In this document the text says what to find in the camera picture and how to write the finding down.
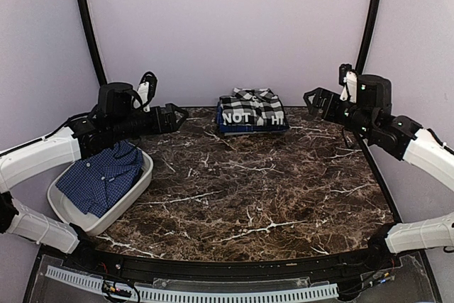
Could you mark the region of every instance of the floor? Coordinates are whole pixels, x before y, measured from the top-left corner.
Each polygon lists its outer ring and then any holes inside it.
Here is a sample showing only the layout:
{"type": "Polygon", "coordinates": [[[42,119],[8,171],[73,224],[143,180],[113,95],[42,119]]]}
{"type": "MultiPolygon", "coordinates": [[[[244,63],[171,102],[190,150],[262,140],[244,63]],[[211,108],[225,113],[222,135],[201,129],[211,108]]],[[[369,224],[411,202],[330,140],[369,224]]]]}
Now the floor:
{"type": "MultiPolygon", "coordinates": [[[[340,126],[286,109],[282,134],[222,137],[215,109],[189,109],[173,134],[143,138],[153,180],[97,248],[172,260],[258,261],[367,247],[392,215],[340,126]]],[[[353,137],[347,135],[352,143],[353,137]]]]}

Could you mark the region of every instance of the black and white plaid shirt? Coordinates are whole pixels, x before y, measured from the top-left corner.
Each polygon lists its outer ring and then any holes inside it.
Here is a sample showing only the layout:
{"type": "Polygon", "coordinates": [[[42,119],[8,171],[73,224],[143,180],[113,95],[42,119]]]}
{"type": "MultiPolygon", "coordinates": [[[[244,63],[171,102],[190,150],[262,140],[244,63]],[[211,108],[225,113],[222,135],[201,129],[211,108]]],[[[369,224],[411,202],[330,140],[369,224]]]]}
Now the black and white plaid shirt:
{"type": "Polygon", "coordinates": [[[225,125],[283,126],[284,109],[270,89],[233,90],[219,98],[225,125]]]}

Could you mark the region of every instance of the white perforated rail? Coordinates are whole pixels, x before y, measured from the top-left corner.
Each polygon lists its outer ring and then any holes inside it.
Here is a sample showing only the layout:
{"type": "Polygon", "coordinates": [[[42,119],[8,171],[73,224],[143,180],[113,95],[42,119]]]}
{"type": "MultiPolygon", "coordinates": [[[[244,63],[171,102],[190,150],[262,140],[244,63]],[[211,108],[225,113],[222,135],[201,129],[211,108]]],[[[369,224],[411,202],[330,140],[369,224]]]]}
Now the white perforated rail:
{"type": "MultiPolygon", "coordinates": [[[[46,277],[69,284],[81,290],[103,294],[101,291],[102,279],[99,276],[83,275],[49,265],[46,277]]],[[[116,286],[122,290],[132,291],[127,285],[117,284],[116,286]]],[[[300,303],[316,302],[322,299],[338,297],[337,284],[296,290],[235,294],[158,290],[150,287],[141,287],[140,285],[136,285],[135,287],[140,293],[140,301],[144,303],[300,303]]],[[[135,292],[133,292],[130,301],[137,302],[135,292]]]]}

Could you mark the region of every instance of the black pole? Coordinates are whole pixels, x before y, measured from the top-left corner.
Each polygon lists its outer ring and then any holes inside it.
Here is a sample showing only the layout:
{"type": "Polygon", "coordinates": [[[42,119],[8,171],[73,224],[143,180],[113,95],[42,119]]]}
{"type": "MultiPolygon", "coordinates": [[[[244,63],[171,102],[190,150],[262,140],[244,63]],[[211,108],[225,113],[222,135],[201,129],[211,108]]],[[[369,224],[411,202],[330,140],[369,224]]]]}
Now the black pole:
{"type": "Polygon", "coordinates": [[[375,21],[377,19],[378,5],[380,0],[370,0],[369,12],[367,13],[366,25],[362,35],[361,48],[356,60],[355,70],[359,75],[364,71],[366,64],[367,54],[369,53],[370,41],[374,33],[375,21]]]}
{"type": "Polygon", "coordinates": [[[88,48],[92,57],[94,71],[98,78],[99,86],[107,84],[106,74],[102,67],[101,57],[98,51],[98,45],[96,44],[96,38],[94,37],[92,20],[90,19],[90,12],[88,9],[87,0],[77,0],[79,4],[80,17],[82,18],[82,25],[84,26],[85,38],[87,39],[88,48]]]}

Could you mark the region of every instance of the white wall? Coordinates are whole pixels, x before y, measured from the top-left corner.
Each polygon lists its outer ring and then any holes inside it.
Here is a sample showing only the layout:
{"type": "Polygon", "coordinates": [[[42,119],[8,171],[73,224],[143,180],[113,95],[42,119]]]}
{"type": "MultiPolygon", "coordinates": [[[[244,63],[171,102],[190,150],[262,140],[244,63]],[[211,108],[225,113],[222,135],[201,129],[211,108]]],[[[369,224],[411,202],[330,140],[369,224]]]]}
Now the white wall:
{"type": "Polygon", "coordinates": [[[355,62],[369,0],[89,0],[107,77],[159,79],[156,104],[213,106],[234,87],[271,87],[286,105],[337,89],[355,62]]]}
{"type": "MultiPolygon", "coordinates": [[[[382,0],[365,71],[392,81],[393,114],[407,115],[454,145],[454,2],[382,0]]],[[[454,211],[454,193],[373,148],[405,221],[454,211]]],[[[454,302],[454,257],[430,250],[444,302],[454,302]]]]}
{"type": "MultiPolygon", "coordinates": [[[[76,0],[0,0],[0,150],[57,128],[96,103],[98,85],[76,0]]],[[[52,215],[45,196],[60,170],[12,190],[52,215]]],[[[0,235],[0,302],[22,302],[38,247],[0,235]]]]}

